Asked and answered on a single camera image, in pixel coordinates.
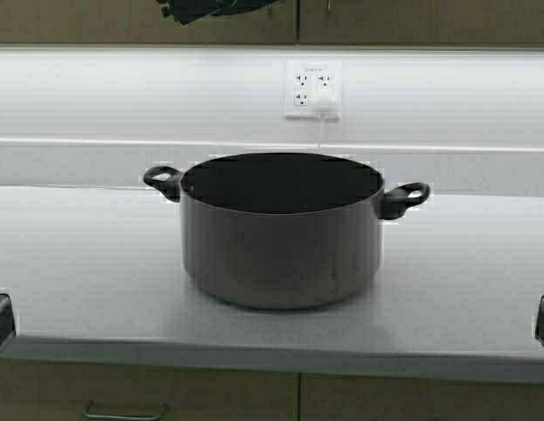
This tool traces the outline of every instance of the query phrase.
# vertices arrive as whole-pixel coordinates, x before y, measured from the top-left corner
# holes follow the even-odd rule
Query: cooking pot
[[[315,153],[244,153],[184,174],[154,167],[144,182],[180,202],[192,281],[261,309],[309,308],[364,289],[380,264],[380,220],[430,196],[422,182],[386,193],[373,168]]]

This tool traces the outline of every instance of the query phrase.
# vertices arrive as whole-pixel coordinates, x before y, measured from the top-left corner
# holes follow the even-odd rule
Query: lower cabinet
[[[0,419],[83,421],[90,401],[92,415],[295,421],[297,375],[0,361]]]
[[[544,419],[544,386],[305,375],[302,421]]]
[[[0,360],[0,420],[526,421],[544,385]]]

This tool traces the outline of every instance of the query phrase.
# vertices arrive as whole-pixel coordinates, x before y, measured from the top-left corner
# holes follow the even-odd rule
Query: countertop edge
[[[338,351],[18,337],[5,349],[2,357],[12,360],[298,372],[308,375],[544,384],[544,358],[491,355],[366,355]]]

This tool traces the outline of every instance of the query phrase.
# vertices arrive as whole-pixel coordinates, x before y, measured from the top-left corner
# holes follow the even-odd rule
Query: cabinet handle
[[[168,405],[166,403],[163,404],[162,410],[160,413],[152,416],[146,416],[146,417],[137,417],[133,415],[102,415],[102,414],[92,414],[90,412],[90,409],[93,407],[95,403],[93,401],[89,401],[87,403],[87,407],[82,412],[83,416],[87,419],[94,419],[97,421],[159,421],[161,418],[165,416],[165,414],[168,411]]]

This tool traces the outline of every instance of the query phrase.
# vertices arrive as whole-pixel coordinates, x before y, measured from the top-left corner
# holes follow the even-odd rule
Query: white countertop
[[[277,312],[192,286],[177,209],[152,190],[0,188],[3,357],[544,382],[544,198],[435,195],[385,224],[371,290]]]

